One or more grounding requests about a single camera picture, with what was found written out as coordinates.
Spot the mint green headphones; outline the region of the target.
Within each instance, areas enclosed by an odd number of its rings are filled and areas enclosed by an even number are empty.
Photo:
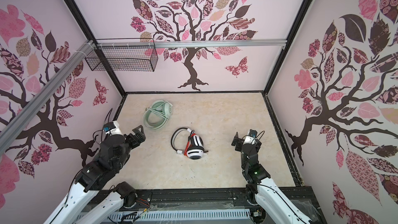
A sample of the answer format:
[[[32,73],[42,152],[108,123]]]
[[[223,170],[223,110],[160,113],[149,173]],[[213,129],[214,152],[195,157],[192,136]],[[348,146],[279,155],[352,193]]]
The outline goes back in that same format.
[[[172,114],[172,103],[164,99],[156,100],[150,107],[146,108],[142,123],[149,130],[158,130],[168,123]]]

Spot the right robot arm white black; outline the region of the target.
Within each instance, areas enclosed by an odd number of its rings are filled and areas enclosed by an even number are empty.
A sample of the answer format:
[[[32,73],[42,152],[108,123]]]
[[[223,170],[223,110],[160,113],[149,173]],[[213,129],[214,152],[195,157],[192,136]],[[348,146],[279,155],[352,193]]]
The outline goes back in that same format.
[[[276,224],[311,224],[313,221],[296,207],[275,184],[271,175],[258,161],[263,133],[249,130],[240,138],[234,136],[232,146],[240,153],[241,168],[247,184],[245,188],[232,189],[173,189],[141,190],[140,196],[149,194],[148,204],[211,203],[230,201],[234,206],[244,206],[259,211],[250,217],[256,224],[270,217]]]

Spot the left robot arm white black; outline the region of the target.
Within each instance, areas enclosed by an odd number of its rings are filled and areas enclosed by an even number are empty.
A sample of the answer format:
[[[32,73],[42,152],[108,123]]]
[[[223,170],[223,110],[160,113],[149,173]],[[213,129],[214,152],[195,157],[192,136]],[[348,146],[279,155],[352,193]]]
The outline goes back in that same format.
[[[99,153],[74,177],[67,195],[46,219],[47,224],[100,224],[113,212],[136,204],[136,190],[124,181],[110,190],[101,203],[78,218],[90,201],[122,170],[131,150],[146,140],[142,125],[130,134],[123,134],[118,122],[113,121],[105,124],[103,131],[106,136],[99,145]]]

